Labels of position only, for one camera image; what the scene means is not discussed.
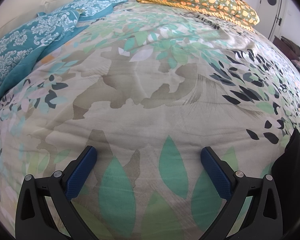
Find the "blue gripper pad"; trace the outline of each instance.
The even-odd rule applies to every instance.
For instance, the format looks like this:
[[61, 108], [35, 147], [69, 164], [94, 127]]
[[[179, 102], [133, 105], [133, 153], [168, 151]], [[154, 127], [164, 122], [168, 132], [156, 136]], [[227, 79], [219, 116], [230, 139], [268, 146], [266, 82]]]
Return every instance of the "blue gripper pad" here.
[[65, 195], [69, 201], [79, 195], [96, 161], [97, 151], [94, 147], [91, 147], [67, 180]]
[[201, 151], [201, 163], [219, 196], [229, 201], [232, 196], [231, 182], [206, 148]]

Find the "silver screw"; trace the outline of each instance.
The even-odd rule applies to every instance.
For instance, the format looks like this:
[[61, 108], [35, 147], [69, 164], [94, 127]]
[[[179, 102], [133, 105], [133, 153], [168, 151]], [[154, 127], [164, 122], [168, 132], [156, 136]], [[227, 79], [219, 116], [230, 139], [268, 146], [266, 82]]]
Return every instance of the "silver screw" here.
[[244, 176], [243, 172], [242, 171], [236, 171], [235, 172], [235, 175], [239, 178], [242, 178]]
[[25, 180], [31, 180], [31, 178], [32, 178], [31, 174], [28, 174], [28, 175], [25, 176]]
[[267, 180], [272, 180], [273, 178], [272, 178], [272, 176], [271, 176], [270, 174], [267, 174], [267, 175], [266, 175], [266, 179], [267, 179]]
[[56, 177], [56, 178], [60, 177], [61, 175], [62, 175], [62, 172], [61, 172], [61, 171], [55, 171], [55, 172], [53, 173], [53, 176]]

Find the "yellow braided trim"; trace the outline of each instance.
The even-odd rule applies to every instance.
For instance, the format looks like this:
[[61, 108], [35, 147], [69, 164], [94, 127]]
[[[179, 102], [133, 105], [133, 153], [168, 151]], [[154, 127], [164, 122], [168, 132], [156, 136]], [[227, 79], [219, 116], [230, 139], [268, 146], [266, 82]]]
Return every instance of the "yellow braided trim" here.
[[254, 31], [253, 28], [250, 27], [250, 26], [242, 25], [242, 24], [238, 23], [237, 21], [234, 21], [233, 19], [231, 19], [231, 18], [229, 18], [229, 17], [227, 17], [227, 16], [225, 16], [225, 15], [222, 15], [222, 14], [220, 14], [220, 13], [218, 13], [218, 12], [209, 12], [209, 11], [207, 11], [206, 9], [196, 9], [196, 8], [188, 7], [188, 6], [185, 6], [185, 5], [182, 5], [182, 4], [171, 3], [171, 2], [164, 2], [164, 1], [161, 1], [161, 0], [137, 0], [137, 2], [140, 2], [140, 3], [162, 4], [162, 5], [168, 5], [168, 6], [177, 7], [177, 8], [182, 8], [182, 9], [186, 9], [186, 10], [190, 10], [190, 11], [206, 13], [206, 14], [209, 14], [209, 15], [211, 15], [211, 16], [215, 16], [215, 17], [224, 19], [224, 20], [226, 20], [226, 21], [235, 23], [235, 24], [241, 26], [242, 28], [247, 29], [248, 31], [251, 31], [251, 32]]

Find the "orange flower print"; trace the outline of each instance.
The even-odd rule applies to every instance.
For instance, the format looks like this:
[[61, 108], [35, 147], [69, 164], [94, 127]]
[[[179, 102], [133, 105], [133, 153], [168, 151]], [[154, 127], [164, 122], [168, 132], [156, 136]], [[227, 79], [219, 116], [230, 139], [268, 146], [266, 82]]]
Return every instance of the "orange flower print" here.
[[209, 0], [209, 3], [215, 3], [216, 0]]

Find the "bedsheet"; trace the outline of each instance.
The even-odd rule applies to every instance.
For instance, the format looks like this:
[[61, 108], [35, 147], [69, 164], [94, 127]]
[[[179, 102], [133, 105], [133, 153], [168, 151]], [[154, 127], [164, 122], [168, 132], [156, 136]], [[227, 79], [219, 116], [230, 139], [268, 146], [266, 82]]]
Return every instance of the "bedsheet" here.
[[73, 204], [97, 237], [198, 239], [225, 203], [201, 149], [263, 177], [294, 128], [300, 74], [265, 37], [213, 16], [129, 1], [43, 58], [1, 99], [0, 220], [14, 234], [24, 176], [63, 170], [91, 145], [98, 160]]

